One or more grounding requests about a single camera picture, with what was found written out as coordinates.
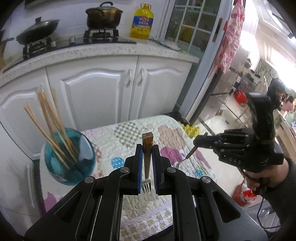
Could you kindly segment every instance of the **cooking oil bottle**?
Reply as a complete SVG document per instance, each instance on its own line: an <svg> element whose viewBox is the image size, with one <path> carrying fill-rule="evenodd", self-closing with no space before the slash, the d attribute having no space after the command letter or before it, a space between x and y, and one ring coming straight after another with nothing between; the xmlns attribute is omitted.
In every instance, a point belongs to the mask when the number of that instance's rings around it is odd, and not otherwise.
<svg viewBox="0 0 296 241"><path fill-rule="evenodd" d="M151 5L142 3L141 8L135 11L133 25L131 27L131 37L138 39L148 39L154 14L151 11Z"/></svg>

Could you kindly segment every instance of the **red bucket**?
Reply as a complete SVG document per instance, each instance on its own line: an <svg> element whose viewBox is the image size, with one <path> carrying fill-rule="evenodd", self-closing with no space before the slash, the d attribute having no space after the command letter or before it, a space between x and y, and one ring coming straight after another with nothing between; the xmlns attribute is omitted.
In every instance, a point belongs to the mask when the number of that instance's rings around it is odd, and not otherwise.
<svg viewBox="0 0 296 241"><path fill-rule="evenodd" d="M234 96L235 100L239 104L245 104L247 102L247 97L244 92L238 90Z"/></svg>

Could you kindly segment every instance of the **bottle label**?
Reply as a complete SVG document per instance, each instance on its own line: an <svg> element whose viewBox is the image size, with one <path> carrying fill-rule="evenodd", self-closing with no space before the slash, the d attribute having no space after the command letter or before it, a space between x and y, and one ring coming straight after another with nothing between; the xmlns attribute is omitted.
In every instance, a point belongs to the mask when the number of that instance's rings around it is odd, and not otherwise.
<svg viewBox="0 0 296 241"><path fill-rule="evenodd" d="M149 34L152 27L153 18L134 16L133 18L133 31L139 31L144 34Z"/></svg>

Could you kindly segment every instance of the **cooking pot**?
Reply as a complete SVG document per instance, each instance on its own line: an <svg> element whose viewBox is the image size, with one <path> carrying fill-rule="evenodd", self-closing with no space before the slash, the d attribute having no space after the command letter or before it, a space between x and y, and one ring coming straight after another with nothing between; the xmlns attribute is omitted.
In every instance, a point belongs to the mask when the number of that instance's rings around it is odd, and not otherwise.
<svg viewBox="0 0 296 241"><path fill-rule="evenodd" d="M116 28L120 22L123 11L113 7L112 2L103 2L97 8L85 10L87 13L87 23L89 29Z"/></svg>
<svg viewBox="0 0 296 241"><path fill-rule="evenodd" d="M16 37L16 39L18 43L22 45L27 45L40 39L44 39L56 30L58 23L59 19L41 21L41 17L38 17L35 19L35 24L24 30ZM5 39L1 41L0 44L12 40L14 40L14 38Z"/></svg>

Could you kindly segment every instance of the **blue label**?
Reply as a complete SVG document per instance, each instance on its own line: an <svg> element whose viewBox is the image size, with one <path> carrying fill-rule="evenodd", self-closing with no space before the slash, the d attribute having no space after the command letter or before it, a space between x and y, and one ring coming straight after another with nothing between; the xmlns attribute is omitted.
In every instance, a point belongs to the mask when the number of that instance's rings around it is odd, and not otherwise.
<svg viewBox="0 0 296 241"><path fill-rule="evenodd" d="M133 18L133 28L145 28L151 30L153 18L147 18L143 16L134 16Z"/></svg>

